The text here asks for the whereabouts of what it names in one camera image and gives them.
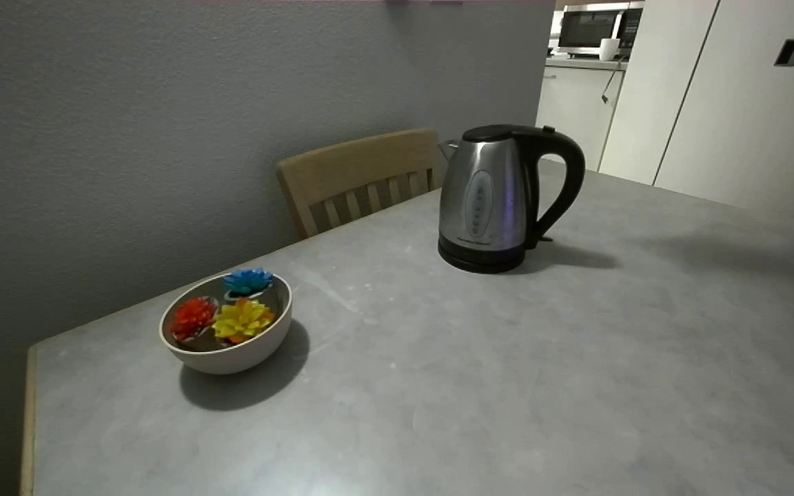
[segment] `kettle handle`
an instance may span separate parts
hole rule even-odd
[[[537,239],[566,214],[566,210],[575,202],[582,184],[585,184],[585,152],[561,133],[555,128],[544,130],[519,130],[519,148],[522,161],[528,165],[528,230],[526,230],[526,249],[535,249]],[[556,202],[537,217],[537,205],[541,205],[541,184],[537,184],[537,161],[544,154],[556,154],[566,161],[566,183],[556,195]]]

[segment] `chair backrest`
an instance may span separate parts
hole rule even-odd
[[[302,237],[436,190],[440,173],[444,154],[431,130],[373,136],[279,162]]]

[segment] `kettle base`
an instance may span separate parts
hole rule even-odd
[[[439,250],[448,264],[472,274],[506,274],[519,267],[526,256],[523,246],[509,250],[472,250],[448,243],[446,237],[439,239]]]

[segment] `white microwave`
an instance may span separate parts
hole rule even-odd
[[[618,57],[628,57],[643,23],[643,4],[585,4],[561,8],[556,49],[596,57],[601,39],[619,39]]]

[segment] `electric kettle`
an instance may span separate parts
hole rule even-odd
[[[544,154],[566,161],[566,184],[537,217]],[[574,205],[582,183],[582,148],[552,128],[491,125],[464,133],[440,187],[440,256],[473,274],[519,267]]]

